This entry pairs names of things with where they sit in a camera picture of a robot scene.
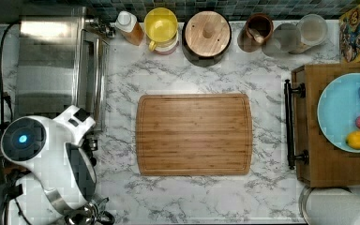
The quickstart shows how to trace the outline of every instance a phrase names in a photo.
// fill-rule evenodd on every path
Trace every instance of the toaster oven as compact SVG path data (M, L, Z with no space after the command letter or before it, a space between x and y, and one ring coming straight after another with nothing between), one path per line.
M86 7L22 16L16 118L54 118L76 105L93 116L94 131L102 130L112 35L102 24Z

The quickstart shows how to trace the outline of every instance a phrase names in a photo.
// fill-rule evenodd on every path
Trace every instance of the blue plate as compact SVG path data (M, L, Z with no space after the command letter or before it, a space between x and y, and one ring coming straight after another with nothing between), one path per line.
M360 153L346 144L349 133L358 130L355 119L360 115L360 73L336 78L323 90L318 102L318 122L323 135L336 147Z

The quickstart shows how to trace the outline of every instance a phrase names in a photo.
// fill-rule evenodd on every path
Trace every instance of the power cord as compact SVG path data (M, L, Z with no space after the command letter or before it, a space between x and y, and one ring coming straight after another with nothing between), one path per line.
M0 138L3 135L4 130L8 127L9 123L13 121L13 110L11 107L11 97L8 94L8 92L4 92L4 79L3 79L3 69L2 69L2 61L3 61L3 50L4 50L4 43L6 35L8 34L8 31L10 28L15 25L19 24L19 22L11 23L4 31L4 34L1 38L0 43L0 107L1 107L1 118L0 118ZM8 105L8 108L10 109L10 122L5 122L5 107L4 104Z

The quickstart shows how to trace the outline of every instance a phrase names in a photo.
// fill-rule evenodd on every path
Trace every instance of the white marble countertop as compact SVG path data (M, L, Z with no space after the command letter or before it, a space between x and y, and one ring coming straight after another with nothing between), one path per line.
M211 67L189 63L181 46L171 55L158 55L148 51L145 39L133 46L118 34L111 42L106 127L96 152L97 192L110 197L108 211L118 223L305 222L298 208L304 185L286 159L283 83L291 78L292 69L304 64L339 61L338 22L328 21L329 37L321 46L279 59L261 50L241 51L236 38L243 24L231 22L231 46ZM241 176L141 176L135 147L139 98L210 93L248 95L253 121L250 172Z

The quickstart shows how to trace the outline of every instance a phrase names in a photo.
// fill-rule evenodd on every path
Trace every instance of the jar lid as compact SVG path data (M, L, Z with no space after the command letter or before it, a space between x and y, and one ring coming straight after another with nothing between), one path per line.
M115 27L125 32L131 32L136 22L137 19L135 15L121 11L116 19Z
M199 56L216 56L226 50L231 41L231 27L224 17L214 11L194 15L186 27L189 48Z

